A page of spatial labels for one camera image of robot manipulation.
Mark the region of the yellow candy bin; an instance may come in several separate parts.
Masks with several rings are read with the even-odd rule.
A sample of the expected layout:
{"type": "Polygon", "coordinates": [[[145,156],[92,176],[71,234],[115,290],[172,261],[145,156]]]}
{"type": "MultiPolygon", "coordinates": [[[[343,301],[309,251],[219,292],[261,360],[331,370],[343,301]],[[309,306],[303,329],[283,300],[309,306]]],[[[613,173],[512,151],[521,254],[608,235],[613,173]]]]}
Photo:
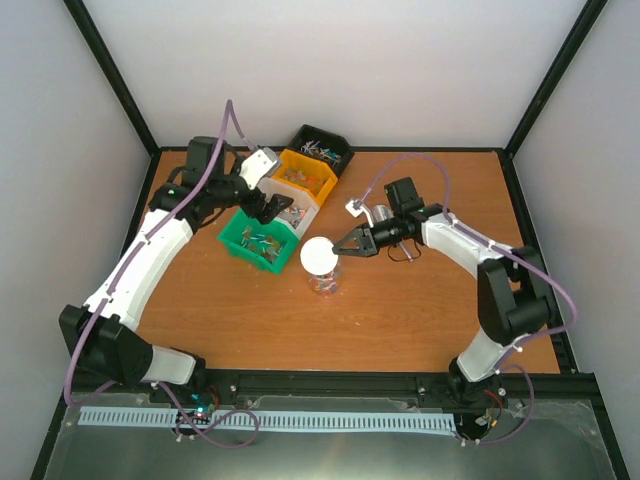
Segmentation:
{"type": "Polygon", "coordinates": [[[337,176],[323,161],[285,149],[279,154],[281,166],[274,178],[308,193],[320,207],[338,182],[337,176]]]}

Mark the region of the black candy bin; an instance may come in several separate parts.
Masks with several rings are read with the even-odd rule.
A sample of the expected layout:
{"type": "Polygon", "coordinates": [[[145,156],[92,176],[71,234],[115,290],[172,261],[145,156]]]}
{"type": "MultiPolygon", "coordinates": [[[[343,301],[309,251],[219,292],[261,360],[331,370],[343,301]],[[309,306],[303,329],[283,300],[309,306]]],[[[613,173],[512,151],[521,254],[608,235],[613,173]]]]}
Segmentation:
{"type": "Polygon", "coordinates": [[[309,124],[300,127],[287,148],[326,163],[338,178],[354,157],[353,148],[343,136],[309,124]]]}

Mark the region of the green candy bin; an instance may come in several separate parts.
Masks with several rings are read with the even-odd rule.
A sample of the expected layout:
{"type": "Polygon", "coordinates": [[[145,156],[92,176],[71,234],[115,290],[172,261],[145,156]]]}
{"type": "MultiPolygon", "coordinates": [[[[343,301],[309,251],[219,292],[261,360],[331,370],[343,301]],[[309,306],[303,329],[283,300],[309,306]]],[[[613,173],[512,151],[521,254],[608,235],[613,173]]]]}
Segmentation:
{"type": "Polygon", "coordinates": [[[280,221],[261,224],[238,210],[221,230],[218,240],[227,252],[260,270],[279,275],[299,244],[298,237],[280,221]]]}

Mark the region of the silver metal scoop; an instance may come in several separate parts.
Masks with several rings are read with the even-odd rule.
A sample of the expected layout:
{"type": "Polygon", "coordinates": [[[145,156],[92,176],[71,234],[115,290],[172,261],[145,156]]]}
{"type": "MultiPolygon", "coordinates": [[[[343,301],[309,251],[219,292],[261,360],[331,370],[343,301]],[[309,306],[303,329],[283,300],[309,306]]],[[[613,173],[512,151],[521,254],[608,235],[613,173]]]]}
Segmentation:
{"type": "MultiPolygon", "coordinates": [[[[372,216],[375,223],[380,223],[384,220],[392,218],[393,213],[387,206],[379,204],[373,207],[372,216]]],[[[406,261],[413,262],[415,260],[415,258],[412,256],[403,242],[398,243],[396,245],[396,248],[400,249],[403,252],[406,261]]]]}

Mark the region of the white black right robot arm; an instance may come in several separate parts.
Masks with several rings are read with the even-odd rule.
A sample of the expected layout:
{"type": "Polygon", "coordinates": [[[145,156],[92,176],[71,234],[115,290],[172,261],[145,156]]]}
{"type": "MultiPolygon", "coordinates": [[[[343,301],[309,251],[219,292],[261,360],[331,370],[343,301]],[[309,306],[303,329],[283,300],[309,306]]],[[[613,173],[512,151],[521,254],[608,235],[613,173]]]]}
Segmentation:
{"type": "Polygon", "coordinates": [[[347,201],[346,210],[366,221],[339,240],[333,251],[368,258],[412,240],[445,255],[475,279],[479,330],[450,362],[447,379],[452,401],[469,405],[490,384],[505,357],[557,315],[541,256],[529,246],[512,248],[494,242],[439,203],[425,204],[409,177],[387,184],[384,190],[390,207],[385,218],[360,199],[347,201]]]}

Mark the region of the white candy bin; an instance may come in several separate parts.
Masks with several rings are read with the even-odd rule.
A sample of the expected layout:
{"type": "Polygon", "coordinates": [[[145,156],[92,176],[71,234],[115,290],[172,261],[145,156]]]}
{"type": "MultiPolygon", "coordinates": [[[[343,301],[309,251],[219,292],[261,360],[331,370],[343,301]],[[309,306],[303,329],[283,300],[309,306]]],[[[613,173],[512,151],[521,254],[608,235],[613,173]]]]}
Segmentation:
{"type": "Polygon", "coordinates": [[[274,194],[280,194],[293,199],[292,204],[274,219],[291,230],[298,239],[301,239],[313,222],[319,206],[312,195],[296,185],[281,182],[272,178],[263,178],[258,183],[259,189],[270,200],[274,194]]]}

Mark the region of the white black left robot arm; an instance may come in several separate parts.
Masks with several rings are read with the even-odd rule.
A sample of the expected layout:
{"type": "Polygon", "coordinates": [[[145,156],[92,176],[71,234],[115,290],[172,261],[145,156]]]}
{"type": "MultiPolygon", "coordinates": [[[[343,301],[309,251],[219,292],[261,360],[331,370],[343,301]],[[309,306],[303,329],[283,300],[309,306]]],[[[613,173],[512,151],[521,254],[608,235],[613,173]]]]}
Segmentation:
{"type": "Polygon", "coordinates": [[[282,165],[273,150],[259,147],[238,157],[230,170],[225,168],[227,150],[214,137],[193,138],[185,164],[154,193],[138,233],[111,274],[82,306],[63,309],[59,325],[72,371],[88,370],[124,386],[171,383],[190,403],[206,395],[202,358],[153,345],[136,331],[171,262],[214,213],[238,207],[267,224],[292,204],[292,198],[267,195],[259,187],[282,165]]]}

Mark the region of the round metal jar lid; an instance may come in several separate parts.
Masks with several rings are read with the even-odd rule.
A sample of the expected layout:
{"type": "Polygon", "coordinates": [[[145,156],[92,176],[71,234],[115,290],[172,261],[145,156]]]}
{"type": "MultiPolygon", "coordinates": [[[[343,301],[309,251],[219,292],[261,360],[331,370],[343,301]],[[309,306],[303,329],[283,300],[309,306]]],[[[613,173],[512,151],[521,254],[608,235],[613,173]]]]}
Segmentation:
{"type": "Polygon", "coordinates": [[[304,270],[316,276],[331,273],[339,261],[333,247],[332,241],[326,237],[316,236],[308,239],[300,250],[300,261],[304,270]]]}

